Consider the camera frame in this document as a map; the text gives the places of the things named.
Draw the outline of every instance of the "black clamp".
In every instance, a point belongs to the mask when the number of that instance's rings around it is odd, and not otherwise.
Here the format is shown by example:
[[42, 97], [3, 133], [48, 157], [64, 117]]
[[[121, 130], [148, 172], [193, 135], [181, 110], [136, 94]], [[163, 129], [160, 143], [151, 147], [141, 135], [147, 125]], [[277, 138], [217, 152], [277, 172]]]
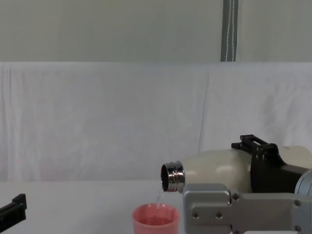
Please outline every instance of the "black clamp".
[[252, 155], [251, 184], [254, 193], [294, 193], [296, 184], [308, 169], [283, 161], [278, 146], [254, 135], [240, 136], [232, 148]]
[[0, 233], [26, 219], [26, 195], [20, 194], [12, 203], [0, 208]]

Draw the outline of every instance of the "metal bracket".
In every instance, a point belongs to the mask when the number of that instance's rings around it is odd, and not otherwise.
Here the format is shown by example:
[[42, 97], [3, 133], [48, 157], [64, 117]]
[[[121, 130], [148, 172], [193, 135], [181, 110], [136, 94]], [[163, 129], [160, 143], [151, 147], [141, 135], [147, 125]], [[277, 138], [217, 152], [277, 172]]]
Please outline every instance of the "metal bracket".
[[240, 194], [223, 184], [188, 184], [183, 204], [187, 234], [312, 233], [312, 200], [300, 195]]
[[232, 143], [233, 149], [252, 155], [251, 184], [254, 193], [294, 193], [300, 177], [307, 168], [286, 164], [278, 146], [254, 135], [240, 136], [241, 142]]

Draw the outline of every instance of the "white bottle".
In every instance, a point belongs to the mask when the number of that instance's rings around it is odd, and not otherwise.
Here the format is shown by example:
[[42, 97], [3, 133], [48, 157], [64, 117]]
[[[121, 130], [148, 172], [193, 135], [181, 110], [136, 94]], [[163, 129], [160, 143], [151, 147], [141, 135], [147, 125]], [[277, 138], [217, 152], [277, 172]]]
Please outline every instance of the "white bottle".
[[[279, 148], [284, 162], [312, 168], [312, 154], [303, 146]], [[195, 156], [166, 163], [161, 168], [165, 192], [182, 192], [187, 183], [222, 183], [241, 193], [252, 191], [250, 167], [252, 156], [243, 150], [204, 151]]]

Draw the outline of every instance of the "white wall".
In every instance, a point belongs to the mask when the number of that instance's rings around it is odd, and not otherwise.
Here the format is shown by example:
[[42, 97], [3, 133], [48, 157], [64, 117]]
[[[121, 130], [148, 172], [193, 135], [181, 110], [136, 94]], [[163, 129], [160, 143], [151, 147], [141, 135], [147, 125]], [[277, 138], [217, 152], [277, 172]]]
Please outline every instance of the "white wall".
[[236, 61], [312, 61], [311, 0], [239, 0]]
[[221, 0], [1, 0], [0, 61], [220, 60]]

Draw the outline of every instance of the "wrinkled cloth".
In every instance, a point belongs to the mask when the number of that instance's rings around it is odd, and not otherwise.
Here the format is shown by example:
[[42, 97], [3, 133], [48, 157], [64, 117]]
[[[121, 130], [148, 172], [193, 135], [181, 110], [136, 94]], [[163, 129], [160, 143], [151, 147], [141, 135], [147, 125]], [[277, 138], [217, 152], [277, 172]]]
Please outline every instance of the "wrinkled cloth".
[[1, 63], [0, 180], [159, 179], [241, 134], [312, 150], [311, 63]]

